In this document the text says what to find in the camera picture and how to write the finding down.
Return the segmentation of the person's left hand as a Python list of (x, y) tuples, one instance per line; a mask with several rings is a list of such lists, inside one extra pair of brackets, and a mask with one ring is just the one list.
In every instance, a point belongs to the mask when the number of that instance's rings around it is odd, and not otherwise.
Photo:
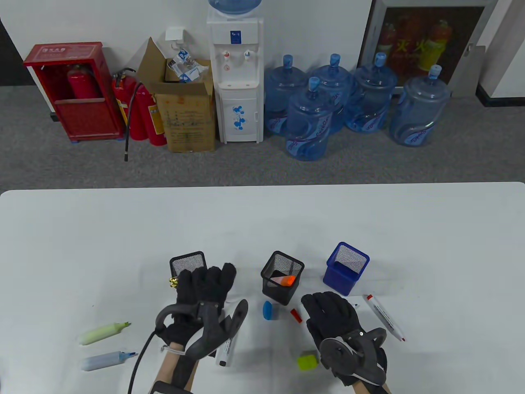
[[(193, 272), (183, 270), (178, 276), (176, 305), (195, 305), (200, 301), (218, 304), (218, 313), (224, 307), (225, 300), (237, 274), (235, 266), (225, 263), (222, 268), (200, 267)], [(185, 348), (191, 337), (204, 325), (195, 317), (173, 314), (171, 323), (159, 337), (166, 345), (180, 345)]]

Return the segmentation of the person's right hand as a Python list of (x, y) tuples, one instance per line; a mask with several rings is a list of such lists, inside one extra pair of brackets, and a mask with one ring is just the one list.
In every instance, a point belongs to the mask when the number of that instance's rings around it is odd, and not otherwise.
[(386, 330), (365, 331), (355, 308), (331, 291), (306, 294), (301, 304), (321, 364), (345, 386), (362, 383), (367, 393), (386, 394)]

